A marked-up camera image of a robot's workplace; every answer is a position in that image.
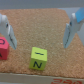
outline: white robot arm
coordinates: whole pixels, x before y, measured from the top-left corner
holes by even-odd
[[[17,47],[17,40],[15,38],[13,28],[9,24],[9,21],[7,19],[6,15],[0,14],[0,33],[4,35],[8,43],[13,49],[16,49]]]
[[[76,13],[72,13],[70,23],[66,24],[63,37],[63,46],[67,48],[74,38],[75,33],[81,29],[84,23],[84,8],[80,8]]]

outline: block's front face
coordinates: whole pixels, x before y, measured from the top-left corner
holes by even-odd
[[[9,43],[4,37],[0,37],[0,59],[6,60],[9,54]]]
[[[33,47],[29,68],[44,70],[47,62],[47,50]]]

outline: toy block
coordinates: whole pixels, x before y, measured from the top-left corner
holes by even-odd
[[[9,54],[9,43],[5,37],[0,37],[0,59],[6,60]]]
[[[33,47],[29,68],[44,70],[47,62],[47,50]]]

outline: blue marking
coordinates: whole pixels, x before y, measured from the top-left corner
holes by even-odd
[[[84,8],[80,8],[76,13],[77,22],[80,22],[84,19]]]

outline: letter on block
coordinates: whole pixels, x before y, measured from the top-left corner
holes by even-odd
[[[33,47],[29,68],[44,70],[46,62],[47,62],[47,50]]]
[[[9,43],[5,37],[0,37],[0,59],[6,60],[9,54]]]

